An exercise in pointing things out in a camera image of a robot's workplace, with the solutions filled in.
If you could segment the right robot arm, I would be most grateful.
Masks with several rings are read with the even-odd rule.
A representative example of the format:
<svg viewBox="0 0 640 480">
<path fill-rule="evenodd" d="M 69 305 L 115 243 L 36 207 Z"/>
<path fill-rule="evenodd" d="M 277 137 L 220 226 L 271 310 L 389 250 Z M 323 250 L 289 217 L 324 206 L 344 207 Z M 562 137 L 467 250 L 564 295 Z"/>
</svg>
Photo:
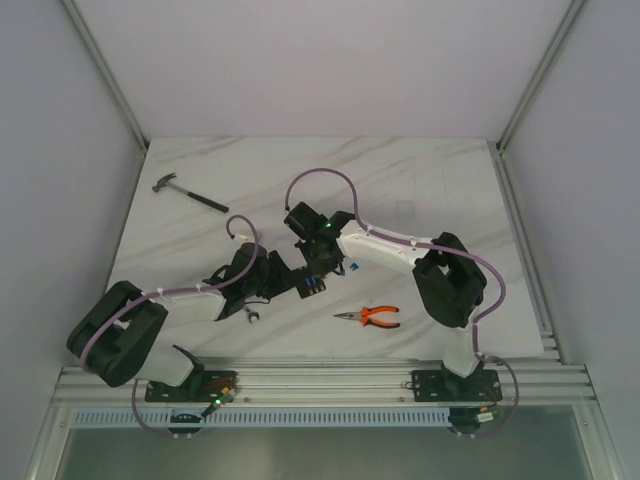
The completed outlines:
<svg viewBox="0 0 640 480">
<path fill-rule="evenodd" d="M 472 338 L 472 314 L 484 300 L 487 279 L 459 239 L 447 232 L 436 240 L 376 231 L 353 213 L 327 218 L 304 202 L 289 210 L 284 224 L 298 237 L 311 276 L 338 271 L 346 259 L 376 263 L 411 276 L 427 314 L 446 328 L 444 390 L 464 399 L 478 387 L 479 359 Z"/>
</svg>

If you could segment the black fuse box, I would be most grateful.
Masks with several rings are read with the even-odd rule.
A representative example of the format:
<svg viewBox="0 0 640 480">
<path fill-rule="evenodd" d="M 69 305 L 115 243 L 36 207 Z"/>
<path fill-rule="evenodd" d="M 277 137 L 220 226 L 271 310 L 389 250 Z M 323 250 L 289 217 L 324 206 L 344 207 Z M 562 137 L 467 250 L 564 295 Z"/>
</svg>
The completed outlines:
<svg viewBox="0 0 640 480">
<path fill-rule="evenodd" d="M 314 274 L 309 267 L 301 267 L 293 271 L 294 287 L 301 299 L 309 298 L 326 290 L 322 277 Z"/>
</svg>

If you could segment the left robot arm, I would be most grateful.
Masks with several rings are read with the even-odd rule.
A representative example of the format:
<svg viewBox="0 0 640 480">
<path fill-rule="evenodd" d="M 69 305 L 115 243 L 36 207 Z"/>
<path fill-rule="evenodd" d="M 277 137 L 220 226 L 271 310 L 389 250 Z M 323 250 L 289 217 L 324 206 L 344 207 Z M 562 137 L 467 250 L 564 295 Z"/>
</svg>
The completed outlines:
<svg viewBox="0 0 640 480">
<path fill-rule="evenodd" d="M 133 379 L 168 385 L 182 402 L 198 399 L 204 390 L 204 365 L 185 347 L 158 342 L 170 300 L 212 299 L 212 319 L 239 312 L 249 299 L 270 301 L 310 285 L 308 267 L 292 269 L 280 254 L 254 243 L 243 244 L 231 262 L 194 287 L 146 294 L 133 283 L 115 283 L 71 331 L 66 347 L 89 371 L 110 387 Z"/>
</svg>

